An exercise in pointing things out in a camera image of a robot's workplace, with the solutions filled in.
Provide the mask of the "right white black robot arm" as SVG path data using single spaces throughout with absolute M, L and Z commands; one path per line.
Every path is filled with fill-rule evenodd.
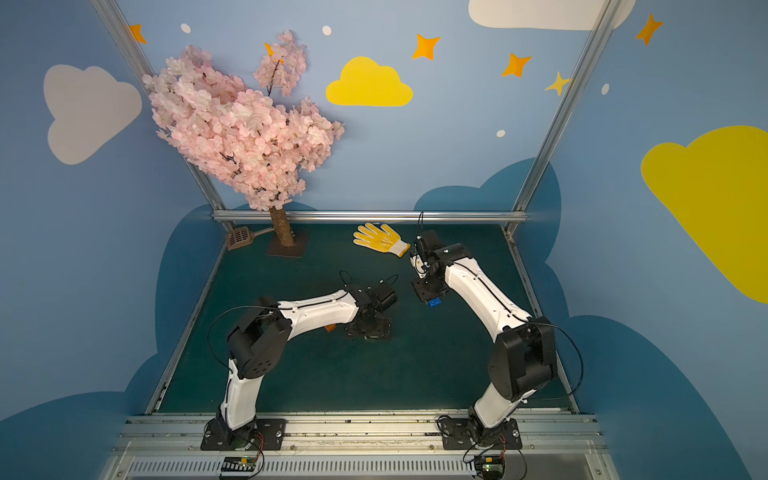
M 543 317 L 533 318 L 509 299 L 464 245 L 445 245 L 433 230 L 416 237 L 410 261 L 418 275 L 412 285 L 420 301 L 433 305 L 453 291 L 490 335 L 490 385 L 470 409 L 470 417 L 482 431 L 499 427 L 522 401 L 556 377 L 553 325 Z

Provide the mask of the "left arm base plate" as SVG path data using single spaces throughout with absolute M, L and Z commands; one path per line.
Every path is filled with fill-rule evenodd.
M 210 420 L 204 428 L 202 451 L 278 451 L 285 435 L 284 419 L 256 419 L 232 430 L 222 418 Z

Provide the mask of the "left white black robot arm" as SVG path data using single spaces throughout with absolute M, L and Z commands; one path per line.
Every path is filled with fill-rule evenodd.
M 352 338 L 388 340 L 391 320 L 386 310 L 397 295 L 387 282 L 372 287 L 346 285 L 328 295 L 296 301 L 263 297 L 247 306 L 227 336 L 227 385 L 217 418 L 230 432 L 256 419 L 263 377 L 281 359 L 293 338 L 331 325 L 343 325 Z

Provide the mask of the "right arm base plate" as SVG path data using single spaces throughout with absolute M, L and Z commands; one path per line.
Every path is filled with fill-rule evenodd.
M 497 444 L 505 445 L 507 449 L 522 449 L 521 433 L 514 419 L 503 421 L 496 427 L 484 427 L 474 416 L 453 418 L 441 415 L 435 424 L 445 450 L 488 448 Z

